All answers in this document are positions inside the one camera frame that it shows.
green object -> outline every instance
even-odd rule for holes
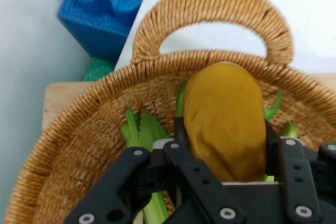
[[[265,176],[264,182],[273,182],[273,181],[274,181],[274,176],[268,176],[268,175]]]
[[[264,107],[264,114],[265,119],[267,121],[271,120],[273,116],[277,113],[278,109],[281,107],[282,102],[282,93],[280,91],[277,92],[277,98],[275,99],[275,102],[273,103],[272,107]]]
[[[185,85],[183,85],[176,96],[176,109],[175,109],[175,115],[181,116],[181,111],[182,111],[182,105],[183,105],[183,93],[184,93]]]
[[[93,57],[82,81],[98,81],[114,71],[116,64]]]
[[[131,108],[126,110],[127,123],[121,126],[121,133],[126,140],[126,147],[144,147],[153,150],[157,140],[170,135],[160,122],[148,110],[141,115]],[[153,193],[151,201],[143,208],[146,224],[160,224],[168,218],[168,211],[161,192]]]
[[[143,208],[143,213],[146,224],[161,224],[168,218],[161,192],[152,194],[151,201]]]
[[[280,132],[280,136],[298,137],[299,127],[293,122],[287,122]]]

blue foam block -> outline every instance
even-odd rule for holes
[[[92,56],[117,61],[142,0],[64,0],[58,17]]]

green vegetable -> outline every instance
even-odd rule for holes
[[[139,132],[139,146],[153,150],[156,140],[170,138],[168,132],[148,110],[142,110]]]
[[[287,122],[280,132],[280,136],[298,137],[299,127],[293,122]]]
[[[277,113],[277,110],[280,108],[282,102],[282,93],[280,91],[277,92],[277,98],[275,99],[275,102],[273,103],[272,107],[264,107],[264,114],[265,119],[267,121],[271,120],[273,116]]]
[[[131,108],[126,110],[127,123],[121,126],[121,133],[126,139],[126,147],[139,146],[139,115],[134,114]]]
[[[161,224],[168,218],[166,204],[161,192],[153,193],[151,201],[143,208],[146,224]]]
[[[169,138],[170,135],[148,110],[141,115],[131,108],[126,110],[127,123],[121,126],[121,133],[126,140],[126,147],[144,147],[153,150],[156,140]],[[168,218],[168,211],[161,192],[153,193],[151,201],[143,208],[146,224],[160,224]]]
[[[265,176],[264,182],[273,182],[273,181],[274,181],[274,176],[268,176],[268,175]]]
[[[176,109],[175,109],[175,115],[176,116],[181,116],[181,111],[182,111],[182,105],[183,105],[183,92],[185,89],[185,85],[183,85],[176,96]]]

bolt head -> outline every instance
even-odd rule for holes
[[[136,151],[134,151],[133,152],[133,154],[135,155],[135,156],[140,156],[140,155],[142,155],[142,150],[136,150]]]
[[[329,144],[329,145],[327,146],[327,148],[328,148],[329,150],[331,150],[331,151],[336,151],[336,145],[334,145],[334,144]]]
[[[180,145],[177,144],[177,143],[173,143],[173,144],[170,145],[171,148],[179,148],[179,146],[180,146]]]
[[[78,219],[79,224],[93,224],[94,222],[94,215],[93,214],[83,214],[81,217]]]
[[[298,216],[303,217],[303,218],[309,218],[313,215],[312,210],[305,206],[298,206],[295,209],[295,212]]]
[[[296,142],[294,140],[292,140],[292,139],[287,139],[286,140],[286,144],[288,144],[288,145],[295,145]]]
[[[220,216],[226,220],[232,220],[236,218],[236,212],[228,207],[222,208],[219,212]]]

wooden table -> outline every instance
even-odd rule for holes
[[[336,73],[312,76],[336,92]],[[45,93],[42,130],[45,130],[76,96],[92,84],[93,82],[59,82],[49,85]]]

